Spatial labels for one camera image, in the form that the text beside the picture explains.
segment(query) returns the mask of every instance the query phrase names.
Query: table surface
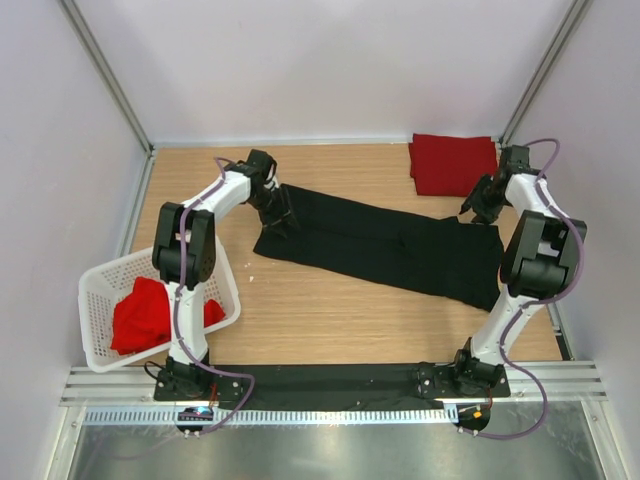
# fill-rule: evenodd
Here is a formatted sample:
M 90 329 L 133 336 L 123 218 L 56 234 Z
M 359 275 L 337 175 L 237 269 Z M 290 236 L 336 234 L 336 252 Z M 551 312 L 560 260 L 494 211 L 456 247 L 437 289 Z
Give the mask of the table surface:
M 416 195 L 406 144 L 260 148 L 277 160 L 282 183 L 435 218 L 456 215 L 462 202 Z M 134 251 L 152 245 L 164 202 L 182 202 L 217 178 L 214 155 L 239 160 L 249 150 L 160 150 Z M 497 222 L 505 245 L 516 223 L 515 211 L 505 208 Z M 216 228 L 238 285 L 242 314 L 235 324 L 208 336 L 214 363 L 451 361 L 487 319 L 487 312 L 455 300 L 260 257 L 252 250 L 261 225 L 250 206 L 235 208 Z M 529 321 L 512 358 L 561 359 L 546 310 Z

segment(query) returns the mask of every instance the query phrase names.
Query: black garment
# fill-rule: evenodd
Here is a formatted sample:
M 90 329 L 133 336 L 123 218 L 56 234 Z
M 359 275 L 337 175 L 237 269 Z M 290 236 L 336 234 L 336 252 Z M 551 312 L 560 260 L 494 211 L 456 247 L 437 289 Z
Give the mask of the black garment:
M 258 255 L 440 295 L 491 310 L 503 253 L 498 228 L 436 220 L 283 185 L 300 230 L 263 232 Z

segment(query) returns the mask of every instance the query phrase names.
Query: folded red towel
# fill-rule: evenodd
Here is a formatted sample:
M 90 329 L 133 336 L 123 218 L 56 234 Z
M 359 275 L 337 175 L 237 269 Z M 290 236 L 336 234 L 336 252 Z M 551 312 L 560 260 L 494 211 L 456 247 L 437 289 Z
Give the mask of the folded red towel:
M 225 317 L 215 300 L 204 306 L 204 326 L 209 327 Z M 138 277 L 133 291 L 113 311 L 111 349 L 120 355 L 138 353 L 171 340 L 169 299 L 164 285 L 156 280 Z
M 466 197 L 480 177 L 498 166 L 490 137 L 413 135 L 410 175 L 418 195 Z

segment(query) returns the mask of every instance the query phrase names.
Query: red fabric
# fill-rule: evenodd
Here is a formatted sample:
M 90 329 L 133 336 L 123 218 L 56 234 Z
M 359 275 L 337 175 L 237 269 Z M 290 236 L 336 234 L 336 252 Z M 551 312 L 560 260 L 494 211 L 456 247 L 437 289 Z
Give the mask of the red fabric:
M 225 314 L 215 300 L 204 305 L 204 326 L 210 327 Z M 169 299 L 164 285 L 138 277 L 133 291 L 113 311 L 111 349 L 120 355 L 138 353 L 171 340 Z
M 413 135 L 410 175 L 418 195 L 466 197 L 486 173 L 498 167 L 490 137 Z

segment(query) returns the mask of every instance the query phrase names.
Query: white laundry basket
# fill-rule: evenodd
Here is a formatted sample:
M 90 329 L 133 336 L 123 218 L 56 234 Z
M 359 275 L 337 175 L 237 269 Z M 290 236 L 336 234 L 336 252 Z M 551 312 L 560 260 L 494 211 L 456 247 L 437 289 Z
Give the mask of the white laundry basket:
M 85 272 L 80 278 L 80 327 L 82 346 L 89 368 L 95 372 L 108 372 L 142 360 L 169 348 L 170 342 L 131 355 L 119 355 L 111 350 L 113 339 L 113 310 L 118 302 L 133 290 L 137 277 L 159 280 L 158 271 L 151 264 L 152 248 L 132 253 L 112 262 L 104 263 Z M 214 299 L 225 312 L 221 322 L 205 329 L 205 333 L 224 328 L 240 316 L 238 287 L 233 278 L 229 260 L 216 237 L 216 265 L 206 283 L 205 302 Z

